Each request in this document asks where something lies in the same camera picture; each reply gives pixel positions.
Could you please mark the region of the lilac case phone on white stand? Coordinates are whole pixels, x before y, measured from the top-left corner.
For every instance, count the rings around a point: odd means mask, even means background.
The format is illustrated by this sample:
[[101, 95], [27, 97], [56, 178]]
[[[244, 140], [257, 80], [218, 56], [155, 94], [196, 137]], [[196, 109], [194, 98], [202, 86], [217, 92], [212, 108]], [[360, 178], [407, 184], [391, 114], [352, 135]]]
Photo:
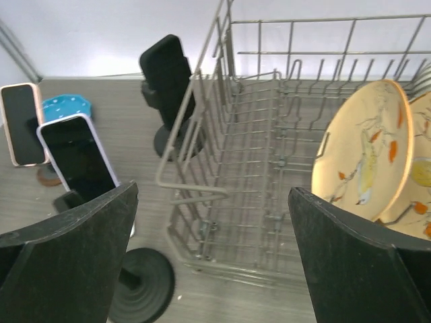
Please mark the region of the lilac case phone on white stand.
[[75, 191], [88, 202], [120, 186], [87, 114], [46, 122], [36, 134], [67, 191]]

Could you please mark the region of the right yellow bird plate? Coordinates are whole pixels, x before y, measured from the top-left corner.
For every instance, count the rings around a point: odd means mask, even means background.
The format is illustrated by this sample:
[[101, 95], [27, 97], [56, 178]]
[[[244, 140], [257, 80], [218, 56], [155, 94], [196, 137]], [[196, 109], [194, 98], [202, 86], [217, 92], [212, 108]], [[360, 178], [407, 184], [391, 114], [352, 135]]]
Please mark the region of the right yellow bird plate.
[[416, 238], [430, 239], [430, 92], [410, 102], [414, 152], [405, 186], [383, 225]]

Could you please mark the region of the black stand front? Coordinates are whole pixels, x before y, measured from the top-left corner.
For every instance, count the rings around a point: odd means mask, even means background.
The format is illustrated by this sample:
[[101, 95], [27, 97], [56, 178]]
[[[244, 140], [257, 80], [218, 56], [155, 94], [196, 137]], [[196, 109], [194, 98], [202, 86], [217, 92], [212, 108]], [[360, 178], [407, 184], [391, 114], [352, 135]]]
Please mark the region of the black stand front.
[[155, 322], [174, 294], [174, 269], [165, 255], [151, 248], [125, 250], [128, 218], [138, 202], [137, 196], [115, 198], [90, 227], [90, 242], [79, 241], [85, 252], [79, 268], [90, 268], [93, 278], [104, 280], [101, 291], [110, 296], [111, 322]]

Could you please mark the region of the white folding phone stand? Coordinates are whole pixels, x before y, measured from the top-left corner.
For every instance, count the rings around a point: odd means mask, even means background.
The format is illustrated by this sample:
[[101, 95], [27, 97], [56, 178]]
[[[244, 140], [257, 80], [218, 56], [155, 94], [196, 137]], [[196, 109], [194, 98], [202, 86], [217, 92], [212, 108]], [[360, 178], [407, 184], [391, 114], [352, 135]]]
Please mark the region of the white folding phone stand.
[[132, 238], [134, 235], [135, 235], [135, 222], [133, 222], [129, 237]]

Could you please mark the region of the yellow bird plate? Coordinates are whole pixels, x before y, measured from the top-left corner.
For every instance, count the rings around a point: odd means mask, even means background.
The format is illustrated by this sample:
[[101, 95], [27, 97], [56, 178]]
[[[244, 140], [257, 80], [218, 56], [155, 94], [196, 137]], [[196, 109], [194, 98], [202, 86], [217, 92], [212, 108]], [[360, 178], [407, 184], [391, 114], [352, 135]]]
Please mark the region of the yellow bird plate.
[[339, 108], [317, 151], [311, 192], [369, 221], [388, 223], [414, 151], [407, 95], [390, 79], [372, 81]]
[[410, 102], [414, 152], [405, 186], [383, 225], [416, 238], [430, 239], [430, 92]]

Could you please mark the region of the blue dotted plate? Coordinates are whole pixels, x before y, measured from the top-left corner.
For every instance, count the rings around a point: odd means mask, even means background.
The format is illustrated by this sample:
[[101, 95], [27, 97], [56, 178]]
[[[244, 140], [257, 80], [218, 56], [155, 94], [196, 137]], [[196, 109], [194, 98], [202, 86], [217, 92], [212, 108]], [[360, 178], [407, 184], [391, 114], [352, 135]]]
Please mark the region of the blue dotted plate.
[[92, 104], [78, 94], [61, 94], [44, 100], [42, 105], [45, 122], [78, 113], [92, 117]]

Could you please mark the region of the black stand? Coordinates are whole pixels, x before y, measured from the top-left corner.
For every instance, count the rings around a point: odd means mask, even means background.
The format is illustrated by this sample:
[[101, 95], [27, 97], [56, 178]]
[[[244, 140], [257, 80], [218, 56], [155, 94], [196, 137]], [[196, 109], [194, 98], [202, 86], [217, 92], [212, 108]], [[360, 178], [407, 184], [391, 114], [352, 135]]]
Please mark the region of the black stand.
[[174, 294], [174, 269], [165, 255], [151, 248], [125, 250], [128, 218], [138, 202], [137, 196], [115, 198], [90, 227], [90, 242], [79, 241], [85, 252], [79, 268], [90, 268], [93, 278], [104, 280], [101, 291], [110, 296], [111, 322], [155, 322]]
[[[162, 113], [160, 112], [161, 103], [157, 95], [157, 92], [150, 88], [150, 85], [146, 80], [141, 82], [141, 93], [145, 98], [147, 105], [157, 110], [160, 116], [162, 116]], [[153, 140], [154, 150], [159, 157], [162, 157], [170, 136], [170, 129], [168, 128], [167, 123], [164, 120], [162, 122], [163, 122], [163, 125], [157, 130]], [[180, 149], [182, 148], [183, 143], [185, 142], [186, 132], [191, 125], [193, 126], [193, 130], [191, 131], [191, 134], [193, 134], [195, 132], [196, 124], [191, 122], [190, 118], [186, 119], [183, 122], [183, 124], [180, 127], [180, 130], [178, 131], [178, 134], [174, 142], [175, 149], [177, 150], [178, 153], [180, 152]], [[192, 144], [191, 141], [189, 141], [189, 143], [187, 144], [186, 151], [188, 151], [188, 148], [193, 147], [191, 157], [195, 157], [203, 149], [206, 139], [207, 138], [206, 138], [205, 130], [200, 129], [199, 134], [197, 135], [197, 138], [196, 138], [196, 142]]]

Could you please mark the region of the metal dish rack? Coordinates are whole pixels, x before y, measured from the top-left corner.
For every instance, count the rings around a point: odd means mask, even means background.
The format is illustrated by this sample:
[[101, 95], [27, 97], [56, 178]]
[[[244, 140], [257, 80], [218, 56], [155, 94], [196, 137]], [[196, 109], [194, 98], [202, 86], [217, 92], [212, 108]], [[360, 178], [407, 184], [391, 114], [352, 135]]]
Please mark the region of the metal dish rack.
[[[257, 286], [304, 281], [290, 214], [337, 108], [389, 78], [408, 87], [430, 61], [430, 11], [272, 19], [261, 1], [220, 1], [156, 173], [171, 192], [166, 235], [207, 275]], [[180, 152], [174, 142], [190, 118]], [[203, 149], [191, 157], [199, 130]]]

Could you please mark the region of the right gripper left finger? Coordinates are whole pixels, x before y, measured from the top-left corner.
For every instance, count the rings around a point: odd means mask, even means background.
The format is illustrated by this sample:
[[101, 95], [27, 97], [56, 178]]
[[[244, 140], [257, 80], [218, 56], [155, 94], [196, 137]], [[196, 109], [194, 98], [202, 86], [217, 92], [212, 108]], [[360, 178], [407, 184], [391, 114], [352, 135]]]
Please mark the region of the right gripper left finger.
[[105, 322], [138, 205], [128, 182], [1, 234], [2, 322]]

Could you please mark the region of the pink case phone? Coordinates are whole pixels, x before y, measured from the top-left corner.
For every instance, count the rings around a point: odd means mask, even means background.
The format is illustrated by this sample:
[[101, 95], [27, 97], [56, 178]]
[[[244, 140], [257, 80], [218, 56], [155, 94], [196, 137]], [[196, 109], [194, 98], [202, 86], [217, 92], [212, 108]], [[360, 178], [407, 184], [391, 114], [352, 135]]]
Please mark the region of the pink case phone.
[[11, 162], [16, 167], [46, 164], [36, 130], [44, 123], [39, 87], [30, 82], [1, 87], [1, 113]]

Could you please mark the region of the round wooden phone stand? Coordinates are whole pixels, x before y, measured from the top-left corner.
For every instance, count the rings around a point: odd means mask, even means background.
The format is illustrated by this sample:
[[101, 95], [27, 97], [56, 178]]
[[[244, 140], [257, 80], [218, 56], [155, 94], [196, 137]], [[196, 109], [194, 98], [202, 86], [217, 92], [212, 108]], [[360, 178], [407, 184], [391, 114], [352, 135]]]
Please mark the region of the round wooden phone stand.
[[61, 179], [51, 164], [39, 166], [36, 177], [39, 183], [43, 186], [51, 187], [61, 185]]

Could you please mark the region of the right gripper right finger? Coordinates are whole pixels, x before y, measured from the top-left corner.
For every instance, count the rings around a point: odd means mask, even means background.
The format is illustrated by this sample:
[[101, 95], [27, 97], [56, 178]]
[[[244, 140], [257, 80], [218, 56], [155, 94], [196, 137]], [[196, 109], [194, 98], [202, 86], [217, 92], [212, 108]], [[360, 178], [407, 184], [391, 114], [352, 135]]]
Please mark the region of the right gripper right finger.
[[291, 188], [290, 217], [317, 322], [429, 322], [430, 241]]

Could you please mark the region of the left yellow bird plate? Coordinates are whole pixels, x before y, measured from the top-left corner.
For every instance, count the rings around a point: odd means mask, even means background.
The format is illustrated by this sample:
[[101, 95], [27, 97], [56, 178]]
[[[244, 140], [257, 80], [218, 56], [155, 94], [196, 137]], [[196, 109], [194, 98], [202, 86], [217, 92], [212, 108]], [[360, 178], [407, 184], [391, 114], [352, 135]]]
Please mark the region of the left yellow bird plate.
[[414, 151], [407, 95], [390, 79], [372, 81], [339, 108], [317, 151], [311, 192], [369, 221], [388, 223]]

